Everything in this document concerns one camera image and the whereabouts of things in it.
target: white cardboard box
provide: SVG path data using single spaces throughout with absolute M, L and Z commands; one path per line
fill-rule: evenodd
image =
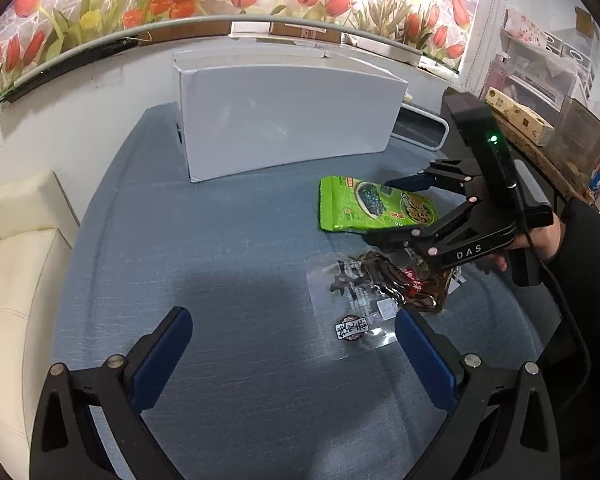
M 247 44 L 174 55 L 192 182 L 385 149 L 406 81 L 321 48 Z

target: human hand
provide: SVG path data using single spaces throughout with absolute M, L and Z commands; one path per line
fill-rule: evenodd
M 560 249 L 562 238 L 564 236 L 564 224 L 554 213 L 554 223 L 547 227 L 539 227 L 531 229 L 531 241 L 534 243 L 538 254 L 543 261 L 551 260 Z M 529 247 L 529 242 L 526 235 L 517 235 L 511 245 L 507 246 L 507 250 L 522 249 Z M 496 251 L 488 254 L 487 259 L 493 262 L 502 272 L 507 270 L 507 260 L 504 252 Z

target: clear plastic bin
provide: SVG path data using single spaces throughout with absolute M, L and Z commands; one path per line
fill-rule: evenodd
M 583 192 L 600 165 L 600 120 L 579 101 L 565 96 L 545 153 L 576 191 Z

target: black cable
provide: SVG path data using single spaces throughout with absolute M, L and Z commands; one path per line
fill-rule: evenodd
M 526 241 L 529 244 L 529 248 L 538 260 L 538 263 L 542 267 L 542 270 L 544 270 L 546 275 L 552 281 L 554 291 L 557 293 L 557 298 L 554 296 L 554 299 L 557 300 L 556 305 L 558 306 L 560 315 L 562 316 L 562 319 L 567 323 L 567 327 L 569 329 L 569 332 L 571 333 L 571 337 L 573 337 L 574 343 L 577 346 L 578 350 L 582 353 L 582 357 L 584 359 L 584 374 L 582 376 L 582 379 L 580 380 L 580 383 L 571 392 L 571 394 L 560 404 L 560 406 L 558 406 L 555 409 L 556 413 L 562 412 L 573 402 L 573 399 L 575 399 L 581 393 L 582 389 L 584 388 L 584 385 L 589 380 L 589 375 L 591 374 L 591 357 L 589 355 L 589 349 L 587 348 L 587 344 L 585 343 L 584 338 L 582 336 L 582 332 L 580 332 L 578 324 L 576 323 L 576 320 L 574 319 L 573 314 L 569 309 L 569 305 L 567 304 L 567 300 L 564 297 L 564 293 L 562 291 L 560 283 L 558 283 L 557 278 L 554 276 L 551 270 L 549 270 L 549 267 L 547 267 L 544 260 L 540 257 L 538 249 L 536 248 L 533 240 L 531 239 L 531 232 L 529 230 L 528 225 L 526 224 L 526 217 L 524 214 L 524 205 L 522 203 L 522 197 L 517 191 L 515 191 L 513 195 L 516 197 L 516 207 L 518 208 L 518 212 L 520 213 L 520 227 L 522 228 L 522 232 L 526 236 Z

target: blue gripper pad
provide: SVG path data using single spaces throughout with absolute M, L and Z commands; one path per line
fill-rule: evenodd
M 395 316 L 395 336 L 433 405 L 451 414 L 458 403 L 454 375 L 429 338 L 403 308 Z
M 151 348 L 133 376 L 133 389 L 129 404 L 136 413 L 155 406 L 184 349 L 189 344 L 192 333 L 191 314 L 187 309 L 182 308 Z

